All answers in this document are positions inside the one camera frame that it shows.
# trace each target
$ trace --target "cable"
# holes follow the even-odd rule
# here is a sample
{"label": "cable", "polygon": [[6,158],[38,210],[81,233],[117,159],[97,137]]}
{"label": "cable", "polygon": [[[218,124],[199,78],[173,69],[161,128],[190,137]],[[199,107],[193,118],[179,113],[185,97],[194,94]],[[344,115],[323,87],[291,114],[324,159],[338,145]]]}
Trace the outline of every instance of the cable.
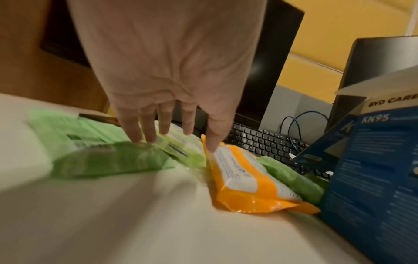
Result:
{"label": "cable", "polygon": [[279,130],[279,133],[282,133],[283,123],[284,123],[284,121],[285,121],[287,118],[292,118],[292,119],[293,119],[292,123],[290,123],[290,126],[293,124],[293,122],[296,122],[297,129],[298,129],[298,131],[299,131],[299,138],[300,138],[300,140],[302,140],[302,134],[300,133],[300,126],[299,126],[299,123],[296,121],[296,118],[297,118],[297,117],[296,117],[296,118],[293,118],[293,117],[291,117],[291,116],[287,116],[287,117],[285,117],[285,118],[283,119],[283,121],[282,121],[281,125],[280,125],[280,130]]}
{"label": "cable", "polygon": [[318,112],[318,111],[306,111],[306,112],[303,112],[303,113],[301,113],[301,114],[299,114],[297,117],[295,117],[295,118],[293,118],[292,117],[292,122],[290,123],[290,125],[289,125],[289,128],[287,129],[287,136],[289,137],[289,140],[290,140],[290,144],[292,144],[292,146],[293,146],[293,148],[298,152],[298,153],[300,153],[300,151],[296,148],[296,146],[293,144],[293,141],[292,141],[292,137],[290,136],[290,127],[292,126],[292,124],[293,124],[293,122],[296,122],[296,124],[297,124],[297,127],[298,127],[298,129],[299,129],[299,138],[302,140],[302,137],[300,136],[300,127],[299,127],[299,124],[297,123],[297,118],[299,118],[299,117],[301,117],[301,116],[303,116],[304,114],[308,114],[308,113],[317,113],[317,114],[320,114],[321,116],[323,116],[326,120],[327,120],[327,122],[329,121],[329,119],[328,119],[328,117],[326,116],[326,115],[324,115],[323,113],[321,113],[321,112]]}

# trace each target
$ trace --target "finger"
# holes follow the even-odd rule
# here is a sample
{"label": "finger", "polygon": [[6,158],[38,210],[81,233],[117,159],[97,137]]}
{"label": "finger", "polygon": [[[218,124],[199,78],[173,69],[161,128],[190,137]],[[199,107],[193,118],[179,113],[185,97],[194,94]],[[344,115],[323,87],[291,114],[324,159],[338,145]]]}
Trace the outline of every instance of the finger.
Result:
{"label": "finger", "polygon": [[195,126],[196,107],[195,103],[180,102],[182,109],[182,126],[185,135],[191,135]]}
{"label": "finger", "polygon": [[206,130],[206,149],[215,152],[216,148],[231,131],[234,114],[209,115],[208,129]]}
{"label": "finger", "polygon": [[174,107],[174,100],[170,102],[157,104],[158,127],[161,135],[167,134],[170,130],[170,124],[173,118]]}
{"label": "finger", "polygon": [[113,106],[115,115],[125,131],[126,135],[133,143],[138,143],[142,139],[141,129],[138,123],[138,110],[126,109],[122,107]]}
{"label": "finger", "polygon": [[154,126],[155,104],[148,105],[139,109],[139,123],[141,123],[142,132],[147,142],[156,142],[157,135]]}

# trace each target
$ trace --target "orange package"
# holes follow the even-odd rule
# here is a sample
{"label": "orange package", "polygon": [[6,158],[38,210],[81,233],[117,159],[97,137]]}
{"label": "orange package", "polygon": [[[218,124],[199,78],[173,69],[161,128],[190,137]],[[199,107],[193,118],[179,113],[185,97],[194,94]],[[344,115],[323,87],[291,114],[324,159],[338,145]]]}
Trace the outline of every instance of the orange package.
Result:
{"label": "orange package", "polygon": [[215,153],[205,148],[216,184],[218,202],[232,212],[268,213],[289,209],[315,214],[320,209],[273,178],[257,157],[237,146],[221,143]]}

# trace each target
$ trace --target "cardboard box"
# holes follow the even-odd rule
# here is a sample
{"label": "cardboard box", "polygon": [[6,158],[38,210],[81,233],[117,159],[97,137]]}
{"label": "cardboard box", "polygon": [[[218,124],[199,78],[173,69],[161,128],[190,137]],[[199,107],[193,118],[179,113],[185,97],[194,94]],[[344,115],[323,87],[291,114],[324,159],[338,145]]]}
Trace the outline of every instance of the cardboard box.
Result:
{"label": "cardboard box", "polygon": [[367,100],[295,158],[334,166],[321,217],[376,263],[418,263],[418,67],[336,94]]}

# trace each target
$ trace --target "white table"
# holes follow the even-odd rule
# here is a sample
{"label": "white table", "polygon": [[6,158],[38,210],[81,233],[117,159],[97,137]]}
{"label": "white table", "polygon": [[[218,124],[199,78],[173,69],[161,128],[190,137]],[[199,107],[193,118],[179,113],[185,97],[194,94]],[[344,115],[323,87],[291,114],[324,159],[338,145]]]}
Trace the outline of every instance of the white table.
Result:
{"label": "white table", "polygon": [[215,209],[181,167],[98,180],[52,180],[25,124],[31,107],[79,110],[0,94],[0,263],[370,263],[318,219]]}

